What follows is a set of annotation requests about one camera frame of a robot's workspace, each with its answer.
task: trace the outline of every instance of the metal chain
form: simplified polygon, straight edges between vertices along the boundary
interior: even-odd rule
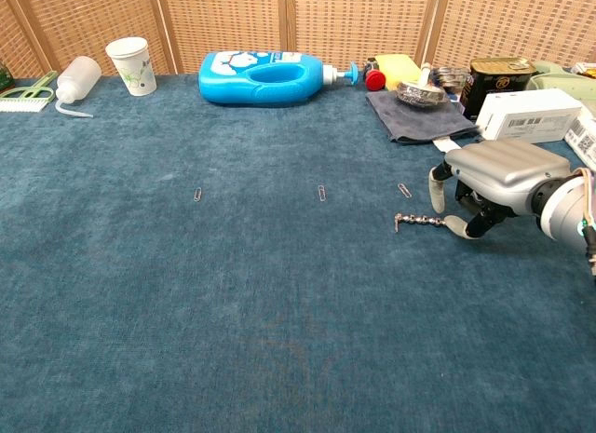
[[[398,212],[395,215],[395,232],[398,233],[400,222],[404,223],[420,223],[421,225],[444,226],[445,221],[440,217],[416,216],[415,214],[401,214]]]

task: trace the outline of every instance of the white tube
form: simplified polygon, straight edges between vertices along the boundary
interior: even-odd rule
[[[420,67],[420,76],[418,77],[418,87],[425,87],[430,78],[430,64],[425,62]]]
[[[71,116],[80,116],[81,118],[92,118],[93,115],[91,114],[84,114],[83,112],[75,112],[74,110],[68,110],[61,107],[62,101],[56,101],[56,110],[59,111],[61,114],[71,115]]]

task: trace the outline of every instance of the white paper cup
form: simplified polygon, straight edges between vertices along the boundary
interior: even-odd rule
[[[108,44],[105,52],[112,58],[132,96],[148,95],[157,88],[147,41],[142,37],[124,37]]]

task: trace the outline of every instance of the brown tin can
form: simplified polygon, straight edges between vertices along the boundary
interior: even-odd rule
[[[488,93],[521,91],[536,68],[524,58],[481,58],[470,63],[467,78],[460,97],[464,116],[476,121]]]

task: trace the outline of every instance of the red bottle cap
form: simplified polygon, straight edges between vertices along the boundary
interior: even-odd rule
[[[370,91],[380,90],[385,86],[385,75],[378,70],[370,70],[364,79],[366,88]]]

